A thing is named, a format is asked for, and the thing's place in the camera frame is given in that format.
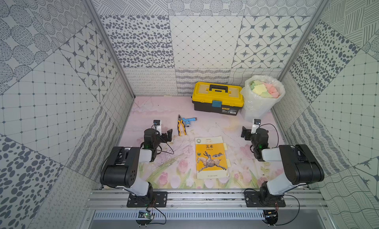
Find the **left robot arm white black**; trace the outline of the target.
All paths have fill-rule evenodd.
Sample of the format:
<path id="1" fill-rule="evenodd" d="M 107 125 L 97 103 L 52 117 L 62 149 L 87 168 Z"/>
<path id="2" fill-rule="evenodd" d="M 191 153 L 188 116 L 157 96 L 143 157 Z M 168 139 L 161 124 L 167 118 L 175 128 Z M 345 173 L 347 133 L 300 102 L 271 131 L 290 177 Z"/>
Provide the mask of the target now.
<path id="1" fill-rule="evenodd" d="M 154 162 L 162 153 L 161 143 L 172 141 L 170 129 L 160 133 L 154 128 L 144 131 L 144 142 L 140 147 L 113 147 L 102 165 L 100 183 L 114 189 L 123 189 L 137 199 L 153 200 L 151 183 L 142 180 L 138 175 L 138 166 L 143 162 Z"/>

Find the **art textbook with yellow cover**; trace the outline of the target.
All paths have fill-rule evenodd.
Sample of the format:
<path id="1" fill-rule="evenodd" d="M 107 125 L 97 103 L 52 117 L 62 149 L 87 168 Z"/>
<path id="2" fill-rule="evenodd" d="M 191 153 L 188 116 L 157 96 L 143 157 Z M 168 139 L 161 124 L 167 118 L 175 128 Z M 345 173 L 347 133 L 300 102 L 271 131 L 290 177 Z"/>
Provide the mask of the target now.
<path id="1" fill-rule="evenodd" d="M 222 136 L 196 137 L 195 156 L 197 179 L 229 177 L 226 145 Z"/>

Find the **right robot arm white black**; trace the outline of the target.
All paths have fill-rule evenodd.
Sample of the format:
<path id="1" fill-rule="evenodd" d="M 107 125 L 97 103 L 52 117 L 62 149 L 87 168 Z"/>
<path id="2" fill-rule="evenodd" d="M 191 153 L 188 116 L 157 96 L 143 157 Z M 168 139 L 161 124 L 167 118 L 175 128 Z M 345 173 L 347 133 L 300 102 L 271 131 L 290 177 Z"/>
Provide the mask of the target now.
<path id="1" fill-rule="evenodd" d="M 280 197 L 301 184 L 312 184 L 324 180 L 325 173 L 309 147 L 300 145 L 279 145 L 268 147 L 268 131 L 257 127 L 242 128 L 241 137 L 251 142 L 250 150 L 260 162 L 281 162 L 283 173 L 273 180 L 262 183 L 260 199 Z"/>

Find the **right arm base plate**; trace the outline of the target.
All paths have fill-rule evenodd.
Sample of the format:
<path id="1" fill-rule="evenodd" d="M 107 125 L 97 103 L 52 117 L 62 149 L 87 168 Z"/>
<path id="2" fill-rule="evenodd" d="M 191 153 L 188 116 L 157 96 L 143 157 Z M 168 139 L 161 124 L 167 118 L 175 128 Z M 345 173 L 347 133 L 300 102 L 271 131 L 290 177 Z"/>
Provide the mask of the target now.
<path id="1" fill-rule="evenodd" d="M 286 203 L 282 195 L 271 195 L 262 196 L 256 191 L 245 191 L 244 199 L 247 207 L 285 207 Z"/>

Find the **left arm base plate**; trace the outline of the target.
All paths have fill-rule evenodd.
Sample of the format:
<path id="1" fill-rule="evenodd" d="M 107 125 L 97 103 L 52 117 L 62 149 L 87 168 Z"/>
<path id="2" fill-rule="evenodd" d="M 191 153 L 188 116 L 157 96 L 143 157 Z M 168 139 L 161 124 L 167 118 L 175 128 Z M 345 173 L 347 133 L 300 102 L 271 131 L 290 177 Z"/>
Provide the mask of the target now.
<path id="1" fill-rule="evenodd" d="M 146 196 L 135 196 L 130 194 L 126 207 L 128 208 L 165 208 L 167 205 L 167 191 L 153 191 Z"/>

